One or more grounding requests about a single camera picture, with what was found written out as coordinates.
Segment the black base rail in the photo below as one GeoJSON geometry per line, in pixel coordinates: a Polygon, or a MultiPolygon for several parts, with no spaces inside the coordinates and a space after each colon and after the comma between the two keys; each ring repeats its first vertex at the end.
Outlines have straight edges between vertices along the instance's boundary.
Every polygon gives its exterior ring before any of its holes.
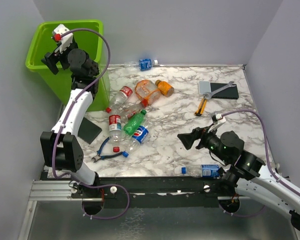
{"type": "Polygon", "coordinates": [[[46,172],[40,179],[70,191],[68,200],[82,201],[88,211],[125,208],[217,208],[221,200],[230,200],[234,189],[218,178],[174,177],[101,177],[100,189],[63,179],[49,178],[46,172]]]}

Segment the black foam block right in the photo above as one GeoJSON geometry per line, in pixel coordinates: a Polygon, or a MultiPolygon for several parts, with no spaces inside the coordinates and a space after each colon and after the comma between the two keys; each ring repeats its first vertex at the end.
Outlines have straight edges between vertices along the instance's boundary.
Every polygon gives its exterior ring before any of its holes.
{"type": "MultiPolygon", "coordinates": [[[[226,84],[224,83],[211,83],[211,91],[216,91],[217,89],[225,86],[226,84]]],[[[237,100],[239,98],[239,93],[237,86],[235,85],[234,87],[229,87],[215,95],[212,96],[213,99],[225,99],[225,100],[237,100]]]]}

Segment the orange juice bottle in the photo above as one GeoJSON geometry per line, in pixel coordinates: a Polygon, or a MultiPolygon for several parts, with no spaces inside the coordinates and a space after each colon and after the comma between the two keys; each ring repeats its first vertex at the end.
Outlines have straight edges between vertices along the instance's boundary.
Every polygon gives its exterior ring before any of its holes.
{"type": "Polygon", "coordinates": [[[171,86],[168,82],[162,81],[162,80],[157,80],[155,82],[155,85],[159,88],[161,93],[166,96],[170,97],[174,93],[174,87],[171,86]]]}

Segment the black foam block left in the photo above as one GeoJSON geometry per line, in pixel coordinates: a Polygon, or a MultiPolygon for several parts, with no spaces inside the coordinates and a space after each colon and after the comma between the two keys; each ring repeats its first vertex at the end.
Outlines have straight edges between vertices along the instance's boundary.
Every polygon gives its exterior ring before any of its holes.
{"type": "Polygon", "coordinates": [[[79,127],[78,137],[91,144],[101,132],[102,129],[99,126],[84,117],[79,127]]]}

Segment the blue label bottle front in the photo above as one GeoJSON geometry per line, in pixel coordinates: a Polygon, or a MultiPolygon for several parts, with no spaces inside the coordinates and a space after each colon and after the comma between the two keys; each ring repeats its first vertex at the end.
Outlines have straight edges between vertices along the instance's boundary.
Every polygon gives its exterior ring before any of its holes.
{"type": "Polygon", "coordinates": [[[217,164],[188,165],[181,168],[181,173],[194,178],[217,178],[220,176],[219,169],[217,164]]]}

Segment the pepsi bottle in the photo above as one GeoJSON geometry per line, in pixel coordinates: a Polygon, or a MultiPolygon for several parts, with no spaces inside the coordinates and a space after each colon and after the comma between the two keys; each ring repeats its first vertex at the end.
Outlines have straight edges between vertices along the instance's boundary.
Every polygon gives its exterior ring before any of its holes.
{"type": "Polygon", "coordinates": [[[143,123],[135,130],[133,135],[130,137],[125,150],[129,155],[135,152],[144,140],[149,136],[149,123],[143,123]]]}

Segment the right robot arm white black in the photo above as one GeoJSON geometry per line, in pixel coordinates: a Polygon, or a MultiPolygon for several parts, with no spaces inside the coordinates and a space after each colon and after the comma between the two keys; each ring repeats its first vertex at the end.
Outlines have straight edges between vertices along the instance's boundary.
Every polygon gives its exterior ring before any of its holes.
{"type": "Polygon", "coordinates": [[[230,167],[219,184],[224,195],[235,192],[250,197],[287,217],[300,231],[300,188],[276,175],[262,159],[244,150],[244,141],[235,132],[228,131],[218,137],[209,127],[197,127],[177,137],[188,150],[198,140],[196,149],[208,149],[230,167]]]}

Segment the blue handled pliers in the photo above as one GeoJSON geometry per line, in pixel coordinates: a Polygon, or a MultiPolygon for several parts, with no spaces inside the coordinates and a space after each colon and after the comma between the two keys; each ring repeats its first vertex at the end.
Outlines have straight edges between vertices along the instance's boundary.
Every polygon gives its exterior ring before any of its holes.
{"type": "Polygon", "coordinates": [[[122,155],[122,151],[118,152],[108,152],[106,151],[106,146],[108,145],[108,142],[110,141],[110,138],[107,137],[102,144],[100,145],[99,149],[96,151],[96,155],[91,158],[93,163],[96,163],[98,161],[103,161],[103,160],[108,160],[108,159],[113,159],[116,157],[119,157],[122,155]]]}

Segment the yellow black utility knife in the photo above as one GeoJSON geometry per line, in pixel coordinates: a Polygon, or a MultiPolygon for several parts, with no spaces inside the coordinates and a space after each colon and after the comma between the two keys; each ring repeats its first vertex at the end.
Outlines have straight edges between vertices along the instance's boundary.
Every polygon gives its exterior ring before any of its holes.
{"type": "Polygon", "coordinates": [[[199,107],[197,109],[197,111],[194,113],[196,116],[201,116],[205,110],[205,106],[206,106],[206,103],[207,103],[207,99],[206,98],[203,98],[199,104],[199,107]]]}

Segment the grey rectangular plate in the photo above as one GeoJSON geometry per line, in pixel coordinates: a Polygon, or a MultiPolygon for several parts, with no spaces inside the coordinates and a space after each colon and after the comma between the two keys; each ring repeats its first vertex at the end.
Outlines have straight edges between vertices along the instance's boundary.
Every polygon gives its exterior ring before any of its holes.
{"type": "Polygon", "coordinates": [[[209,81],[199,81],[198,82],[198,92],[200,95],[204,95],[205,93],[211,92],[211,84],[209,81]]]}

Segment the green plastic bottle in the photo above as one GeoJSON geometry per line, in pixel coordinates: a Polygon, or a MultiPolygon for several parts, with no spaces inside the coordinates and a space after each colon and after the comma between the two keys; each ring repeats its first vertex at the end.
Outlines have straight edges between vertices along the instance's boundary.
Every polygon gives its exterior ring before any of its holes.
{"type": "Polygon", "coordinates": [[[147,111],[143,109],[139,113],[133,115],[123,127],[124,133],[131,136],[139,127],[139,125],[144,121],[146,114],[147,111]]]}

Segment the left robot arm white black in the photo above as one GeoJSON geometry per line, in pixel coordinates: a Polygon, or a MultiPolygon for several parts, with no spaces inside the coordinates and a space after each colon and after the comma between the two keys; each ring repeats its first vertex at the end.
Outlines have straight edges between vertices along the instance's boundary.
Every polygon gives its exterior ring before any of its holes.
{"type": "Polygon", "coordinates": [[[57,63],[71,71],[71,92],[68,103],[60,119],[51,131],[40,136],[45,164],[54,171],[64,171],[81,182],[83,192],[89,197],[99,194],[97,173],[84,163],[83,150],[77,140],[84,115],[98,91],[98,63],[90,59],[88,53],[78,48],[75,41],[68,47],[60,43],[53,53],[46,53],[42,62],[53,74],[58,73],[57,63]]]}

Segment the crushed orange label bottle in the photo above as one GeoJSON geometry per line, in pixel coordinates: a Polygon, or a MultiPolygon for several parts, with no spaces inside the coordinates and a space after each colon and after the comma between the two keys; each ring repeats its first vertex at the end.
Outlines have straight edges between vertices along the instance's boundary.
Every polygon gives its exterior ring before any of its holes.
{"type": "Polygon", "coordinates": [[[148,79],[136,83],[135,94],[144,107],[152,105],[161,97],[161,92],[154,82],[148,79]]]}

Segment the red label clear bottle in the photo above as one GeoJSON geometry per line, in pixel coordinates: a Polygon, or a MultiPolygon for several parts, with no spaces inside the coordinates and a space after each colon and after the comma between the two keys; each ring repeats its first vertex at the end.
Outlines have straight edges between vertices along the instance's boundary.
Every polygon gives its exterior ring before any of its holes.
{"type": "Polygon", "coordinates": [[[124,102],[133,94],[130,86],[124,85],[110,100],[106,112],[110,113],[112,110],[117,110],[124,102]]]}

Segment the blue label bottle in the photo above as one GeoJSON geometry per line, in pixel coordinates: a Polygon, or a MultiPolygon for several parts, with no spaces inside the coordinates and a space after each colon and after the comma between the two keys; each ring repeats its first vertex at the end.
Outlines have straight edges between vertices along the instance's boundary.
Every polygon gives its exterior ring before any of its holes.
{"type": "Polygon", "coordinates": [[[181,173],[194,178],[217,178],[220,176],[219,169],[217,164],[188,165],[181,168],[181,173]]]}
{"type": "Polygon", "coordinates": [[[144,58],[138,61],[127,62],[124,64],[125,69],[129,71],[147,71],[152,69],[154,66],[158,65],[158,60],[144,58]]]}

